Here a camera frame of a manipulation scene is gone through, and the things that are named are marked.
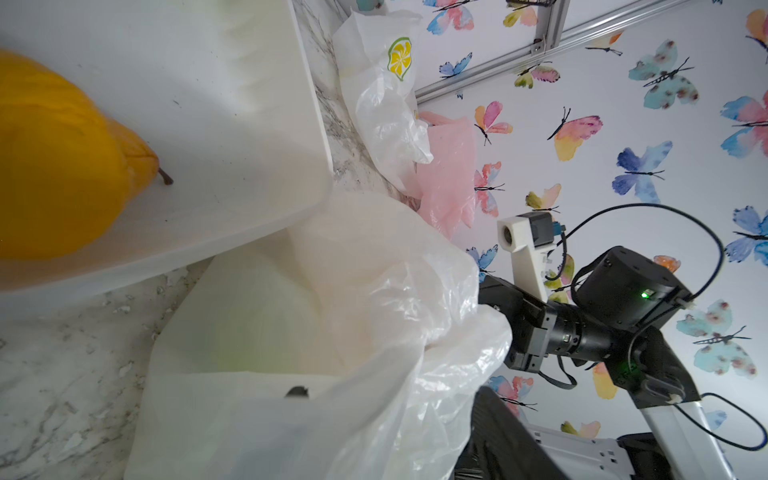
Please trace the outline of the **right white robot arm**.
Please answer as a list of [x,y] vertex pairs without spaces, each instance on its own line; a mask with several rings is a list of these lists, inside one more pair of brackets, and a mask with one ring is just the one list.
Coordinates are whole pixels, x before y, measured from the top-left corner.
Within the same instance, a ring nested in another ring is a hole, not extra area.
[[572,284],[569,303],[538,299],[497,277],[481,283],[480,303],[497,308],[511,327],[505,365],[538,374],[548,356],[604,363],[650,426],[674,478],[734,478],[704,426],[701,393],[660,331],[691,292],[667,268],[622,246],[580,273],[586,279]]

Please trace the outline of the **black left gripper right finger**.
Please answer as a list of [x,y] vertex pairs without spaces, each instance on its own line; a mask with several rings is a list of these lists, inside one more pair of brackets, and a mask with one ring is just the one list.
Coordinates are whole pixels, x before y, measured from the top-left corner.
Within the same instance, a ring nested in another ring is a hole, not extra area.
[[454,479],[545,480],[566,475],[489,387],[474,398],[471,433]]

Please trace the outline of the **white cartoon print plastic bag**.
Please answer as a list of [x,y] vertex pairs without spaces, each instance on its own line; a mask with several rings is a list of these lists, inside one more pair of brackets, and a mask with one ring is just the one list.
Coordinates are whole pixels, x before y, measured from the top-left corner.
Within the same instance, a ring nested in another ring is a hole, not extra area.
[[[129,479],[446,479],[478,388],[511,343],[478,268],[406,205],[334,193],[310,218],[217,256],[152,350]],[[314,299],[301,374],[229,372],[209,290]],[[309,397],[286,398],[294,386]]]

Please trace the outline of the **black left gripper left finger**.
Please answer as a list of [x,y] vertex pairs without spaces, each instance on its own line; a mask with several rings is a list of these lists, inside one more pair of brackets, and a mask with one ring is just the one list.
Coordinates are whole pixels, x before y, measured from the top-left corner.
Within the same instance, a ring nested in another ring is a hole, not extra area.
[[308,398],[309,391],[304,386],[294,386],[285,395],[286,398]]

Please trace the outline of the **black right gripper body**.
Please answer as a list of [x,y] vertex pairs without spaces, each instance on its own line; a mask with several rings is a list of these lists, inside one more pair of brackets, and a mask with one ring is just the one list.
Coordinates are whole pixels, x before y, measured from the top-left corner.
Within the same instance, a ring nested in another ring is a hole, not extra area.
[[537,373],[545,357],[570,357],[599,362],[610,354],[609,328],[577,306],[543,302],[510,282],[488,275],[480,284],[479,302],[502,313],[512,331],[504,363],[512,369]]

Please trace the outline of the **yellow orange fruit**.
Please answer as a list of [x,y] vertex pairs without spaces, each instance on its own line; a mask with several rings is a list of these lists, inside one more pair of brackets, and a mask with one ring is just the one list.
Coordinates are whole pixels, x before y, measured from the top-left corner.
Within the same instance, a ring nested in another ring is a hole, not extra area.
[[137,133],[54,71],[1,53],[2,259],[82,249],[156,178],[174,182]]

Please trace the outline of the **green pear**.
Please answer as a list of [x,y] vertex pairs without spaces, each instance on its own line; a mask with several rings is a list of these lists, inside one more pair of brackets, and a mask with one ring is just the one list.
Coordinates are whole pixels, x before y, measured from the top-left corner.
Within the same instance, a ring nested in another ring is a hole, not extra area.
[[220,371],[301,374],[308,370],[306,349],[314,299],[302,290],[209,290],[201,300],[206,347]]

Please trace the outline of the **pink apple print plastic bag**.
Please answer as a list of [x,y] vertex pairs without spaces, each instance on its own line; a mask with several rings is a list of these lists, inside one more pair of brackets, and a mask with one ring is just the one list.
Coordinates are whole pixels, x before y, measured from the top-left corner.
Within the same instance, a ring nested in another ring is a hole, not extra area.
[[416,170],[422,195],[411,206],[445,238],[452,239],[461,224],[470,228],[475,218],[476,144],[474,124],[466,117],[450,119],[423,111],[433,160]]

